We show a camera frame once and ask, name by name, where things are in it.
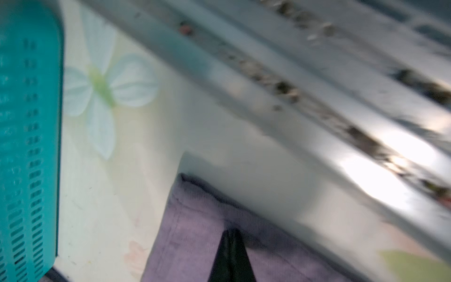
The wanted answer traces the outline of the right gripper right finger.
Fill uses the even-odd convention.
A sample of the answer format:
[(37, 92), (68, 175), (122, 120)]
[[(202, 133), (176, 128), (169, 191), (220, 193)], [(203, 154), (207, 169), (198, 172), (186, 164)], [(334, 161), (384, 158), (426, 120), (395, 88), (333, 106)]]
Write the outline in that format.
[(232, 230), (232, 281), (256, 282), (241, 233)]

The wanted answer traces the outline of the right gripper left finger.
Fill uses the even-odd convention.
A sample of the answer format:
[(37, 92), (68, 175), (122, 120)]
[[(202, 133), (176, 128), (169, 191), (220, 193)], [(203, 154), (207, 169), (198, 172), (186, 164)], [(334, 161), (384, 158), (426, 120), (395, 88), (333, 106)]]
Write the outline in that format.
[(223, 232), (211, 268), (208, 282), (232, 282), (233, 271), (230, 264), (231, 229)]

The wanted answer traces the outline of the purple trousers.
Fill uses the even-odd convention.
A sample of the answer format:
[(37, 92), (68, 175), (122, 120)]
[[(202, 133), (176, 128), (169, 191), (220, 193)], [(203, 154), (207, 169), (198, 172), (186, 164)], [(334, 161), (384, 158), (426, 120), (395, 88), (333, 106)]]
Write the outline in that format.
[(207, 282), (222, 234), (240, 231), (256, 282), (355, 282), (357, 276), (269, 221), (181, 173), (142, 274), (144, 282)]

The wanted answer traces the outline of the teal plastic mesh basket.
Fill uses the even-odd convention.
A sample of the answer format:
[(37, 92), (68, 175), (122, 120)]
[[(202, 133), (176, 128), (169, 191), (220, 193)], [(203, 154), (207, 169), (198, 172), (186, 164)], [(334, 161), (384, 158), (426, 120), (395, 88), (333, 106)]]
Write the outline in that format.
[(57, 254), (63, 33), (42, 1), (1, 2), (1, 280), (37, 282)]

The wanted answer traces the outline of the aluminium side rail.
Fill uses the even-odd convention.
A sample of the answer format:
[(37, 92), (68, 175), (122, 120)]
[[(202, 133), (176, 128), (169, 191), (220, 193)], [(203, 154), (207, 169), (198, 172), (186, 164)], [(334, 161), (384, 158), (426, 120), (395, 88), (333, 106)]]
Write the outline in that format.
[(88, 6), (296, 154), (346, 180), (451, 259), (451, 156), (405, 120), (425, 100), (303, 31), (287, 1), (88, 1)]

